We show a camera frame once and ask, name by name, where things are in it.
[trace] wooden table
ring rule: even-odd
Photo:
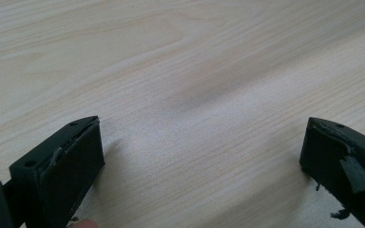
[[[310,116],[365,134],[365,1],[0,1],[0,180],[90,115],[101,228],[362,227],[298,159]]]

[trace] screw hole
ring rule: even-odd
[[[30,168],[34,166],[37,163],[37,161],[26,161],[25,167]]]

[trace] light wood surface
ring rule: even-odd
[[[365,134],[365,1],[0,1],[0,180],[90,115],[101,228],[362,227],[298,159],[310,116]]]

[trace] finger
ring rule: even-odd
[[[81,220],[78,223],[72,225],[70,228],[99,228],[99,226],[97,225],[96,222],[94,222],[90,219],[85,219],[85,220]]]

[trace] black plastic object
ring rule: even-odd
[[[0,228],[65,228],[104,165],[98,117],[67,124],[10,166]]]
[[[365,226],[365,136],[330,121],[310,118],[301,151],[302,170],[343,205],[332,214],[352,213]]]

